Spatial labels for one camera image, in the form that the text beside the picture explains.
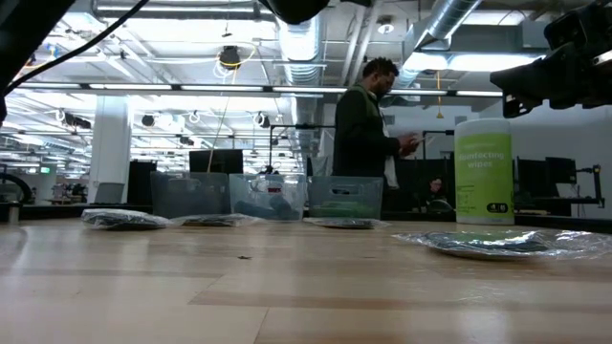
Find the hand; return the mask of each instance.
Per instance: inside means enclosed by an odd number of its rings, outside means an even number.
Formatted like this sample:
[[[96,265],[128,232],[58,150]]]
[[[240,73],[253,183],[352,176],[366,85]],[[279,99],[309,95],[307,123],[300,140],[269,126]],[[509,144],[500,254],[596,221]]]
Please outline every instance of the hand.
[[[400,156],[407,157],[416,152],[422,140],[417,134],[408,134],[398,138],[400,141]]]

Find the table surface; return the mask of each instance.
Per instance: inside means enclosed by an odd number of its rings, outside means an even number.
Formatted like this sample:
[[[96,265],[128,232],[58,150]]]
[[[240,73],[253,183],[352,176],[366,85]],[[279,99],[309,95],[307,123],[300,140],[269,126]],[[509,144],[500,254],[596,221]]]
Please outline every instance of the table surface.
[[[0,343],[612,342],[611,258],[481,262],[391,237],[458,226],[0,226]]]

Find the disinfecting wipes container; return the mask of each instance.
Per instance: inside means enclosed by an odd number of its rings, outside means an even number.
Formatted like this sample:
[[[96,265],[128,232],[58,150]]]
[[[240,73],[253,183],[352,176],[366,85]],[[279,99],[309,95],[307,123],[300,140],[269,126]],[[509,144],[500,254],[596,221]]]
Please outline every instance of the disinfecting wipes container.
[[[507,120],[487,118],[457,125],[455,188],[457,223],[514,224],[512,137]]]

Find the air duct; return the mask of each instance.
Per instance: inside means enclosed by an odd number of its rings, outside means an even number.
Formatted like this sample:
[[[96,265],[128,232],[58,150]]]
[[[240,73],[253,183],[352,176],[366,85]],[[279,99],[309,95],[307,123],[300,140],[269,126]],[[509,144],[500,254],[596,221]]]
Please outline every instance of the air duct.
[[[278,20],[278,40],[282,58],[289,62],[316,62],[319,59],[322,33],[320,15],[298,25],[289,25]],[[284,66],[287,82],[291,85],[320,85],[321,70],[314,65],[287,64]],[[322,113],[315,97],[295,97],[292,99],[294,124],[321,123]],[[312,137],[297,131],[297,149],[308,151]]]
[[[119,18],[137,3],[137,0],[92,0],[92,11],[98,18]],[[207,5],[194,1],[151,0],[132,18],[140,19],[198,19],[198,20],[254,20],[275,22],[276,16],[253,1]]]
[[[411,63],[410,57],[417,48],[447,50],[450,38],[482,0],[437,0],[431,16],[410,26],[404,41],[407,60],[400,70],[394,88],[408,88],[422,69]]]

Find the dark hair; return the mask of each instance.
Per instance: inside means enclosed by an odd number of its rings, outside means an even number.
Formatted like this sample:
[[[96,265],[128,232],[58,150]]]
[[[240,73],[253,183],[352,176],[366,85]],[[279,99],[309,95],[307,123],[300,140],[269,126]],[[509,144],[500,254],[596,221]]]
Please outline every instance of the dark hair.
[[[377,57],[368,62],[365,65],[365,68],[363,68],[363,77],[369,77],[374,73],[379,73],[381,75],[393,73],[394,76],[397,76],[400,74],[400,71],[398,71],[398,68],[390,59],[385,57]]]
[[[429,183],[431,183],[433,181],[437,181],[437,180],[440,180],[440,182],[442,182],[442,183],[444,182],[444,179],[440,175],[429,177]]]

